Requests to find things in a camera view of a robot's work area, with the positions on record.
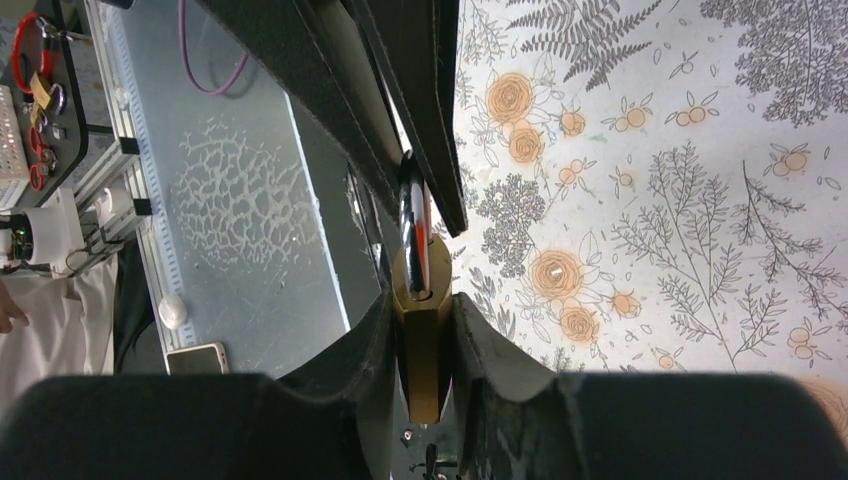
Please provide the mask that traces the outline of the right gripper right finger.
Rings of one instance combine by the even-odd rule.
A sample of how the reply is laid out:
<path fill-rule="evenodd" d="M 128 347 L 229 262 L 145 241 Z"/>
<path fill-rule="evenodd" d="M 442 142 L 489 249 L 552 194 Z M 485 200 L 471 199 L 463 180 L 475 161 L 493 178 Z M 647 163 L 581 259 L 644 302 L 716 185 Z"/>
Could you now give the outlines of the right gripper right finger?
<path fill-rule="evenodd" d="M 453 300 L 467 479 L 843 479 L 824 410 L 776 375 L 556 373 Z"/>

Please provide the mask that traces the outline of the brass padlock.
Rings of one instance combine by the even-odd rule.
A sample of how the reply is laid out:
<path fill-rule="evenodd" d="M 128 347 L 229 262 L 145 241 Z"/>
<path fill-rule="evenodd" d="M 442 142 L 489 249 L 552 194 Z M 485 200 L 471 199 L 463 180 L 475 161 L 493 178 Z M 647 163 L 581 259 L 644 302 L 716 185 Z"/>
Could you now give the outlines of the brass padlock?
<path fill-rule="evenodd" d="M 399 170 L 400 249 L 392 267 L 397 364 L 409 421 L 435 424 L 451 382 L 452 262 L 433 232 L 429 186 L 412 151 Z"/>

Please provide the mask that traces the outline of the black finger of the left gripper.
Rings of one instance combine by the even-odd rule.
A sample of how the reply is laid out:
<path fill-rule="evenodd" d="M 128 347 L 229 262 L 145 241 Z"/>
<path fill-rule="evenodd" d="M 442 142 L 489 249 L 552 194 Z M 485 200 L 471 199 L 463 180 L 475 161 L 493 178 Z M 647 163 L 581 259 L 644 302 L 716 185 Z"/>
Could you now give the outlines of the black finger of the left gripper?
<path fill-rule="evenodd" d="M 468 227 L 454 137 L 456 1 L 206 1 L 348 156 L 388 212 L 408 141 L 450 235 Z"/>

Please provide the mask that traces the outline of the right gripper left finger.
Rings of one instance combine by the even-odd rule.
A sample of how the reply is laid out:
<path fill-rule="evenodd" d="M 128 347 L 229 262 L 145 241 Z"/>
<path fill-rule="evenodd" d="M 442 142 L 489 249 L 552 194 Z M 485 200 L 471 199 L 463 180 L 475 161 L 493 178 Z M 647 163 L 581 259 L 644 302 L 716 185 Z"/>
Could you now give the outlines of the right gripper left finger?
<path fill-rule="evenodd" d="M 5 479 L 386 479 L 392 301 L 279 378 L 63 376 L 1 423 Z"/>

